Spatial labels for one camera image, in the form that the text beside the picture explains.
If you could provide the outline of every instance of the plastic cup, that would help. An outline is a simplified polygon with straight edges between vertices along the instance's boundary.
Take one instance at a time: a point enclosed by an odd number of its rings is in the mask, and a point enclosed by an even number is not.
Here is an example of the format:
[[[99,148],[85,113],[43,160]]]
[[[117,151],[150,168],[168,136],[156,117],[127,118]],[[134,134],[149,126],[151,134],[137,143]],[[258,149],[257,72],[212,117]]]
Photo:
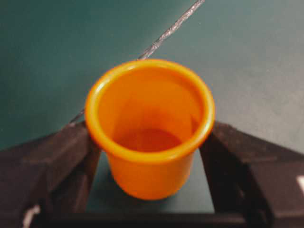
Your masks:
[[[214,115],[211,92],[200,77],[159,59],[111,69],[85,106],[89,132],[105,150],[116,183],[144,200],[165,198],[183,186]]]

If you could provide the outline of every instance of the white label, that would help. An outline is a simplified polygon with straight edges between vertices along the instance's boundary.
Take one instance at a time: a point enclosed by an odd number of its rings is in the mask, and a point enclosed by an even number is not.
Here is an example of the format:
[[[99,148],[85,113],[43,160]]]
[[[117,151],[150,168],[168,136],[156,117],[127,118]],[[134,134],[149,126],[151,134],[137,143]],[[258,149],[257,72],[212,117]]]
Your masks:
[[[302,192],[304,194],[304,176],[297,176],[296,180],[298,181],[298,183],[302,189]]]

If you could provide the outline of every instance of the teal table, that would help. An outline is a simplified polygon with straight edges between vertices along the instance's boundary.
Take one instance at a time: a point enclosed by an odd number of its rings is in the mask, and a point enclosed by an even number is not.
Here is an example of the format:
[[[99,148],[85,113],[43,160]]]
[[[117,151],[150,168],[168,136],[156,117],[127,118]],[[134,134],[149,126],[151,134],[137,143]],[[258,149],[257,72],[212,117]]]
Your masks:
[[[193,2],[2,1],[0,149],[59,130],[102,73],[137,58]],[[196,71],[218,120],[301,152],[303,10],[302,0],[207,0],[152,57]],[[213,211],[198,156],[185,188],[154,203],[122,195],[99,164],[89,211]]]

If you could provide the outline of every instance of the gray cable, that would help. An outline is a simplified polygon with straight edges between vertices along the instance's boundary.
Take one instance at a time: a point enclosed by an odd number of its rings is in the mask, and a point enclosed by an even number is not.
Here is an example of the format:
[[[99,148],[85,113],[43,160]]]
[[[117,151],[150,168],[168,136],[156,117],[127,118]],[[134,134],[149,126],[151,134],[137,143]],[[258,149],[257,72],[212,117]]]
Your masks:
[[[150,55],[156,51],[162,45],[162,43],[171,36],[176,30],[180,28],[182,23],[186,21],[203,3],[205,0],[197,0],[173,25],[170,26],[151,46],[149,46],[137,59],[147,59]],[[82,109],[70,122],[69,125],[77,121],[85,110]]]

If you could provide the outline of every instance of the orange plastic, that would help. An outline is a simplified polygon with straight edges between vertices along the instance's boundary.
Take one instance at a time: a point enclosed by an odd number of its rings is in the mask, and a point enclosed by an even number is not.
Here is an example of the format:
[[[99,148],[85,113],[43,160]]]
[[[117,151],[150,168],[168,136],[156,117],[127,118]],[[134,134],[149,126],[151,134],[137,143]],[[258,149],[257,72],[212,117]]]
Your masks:
[[[85,106],[87,127],[106,151],[116,183],[144,200],[165,198],[183,186],[214,115],[211,92],[200,77],[158,59],[108,71]]]

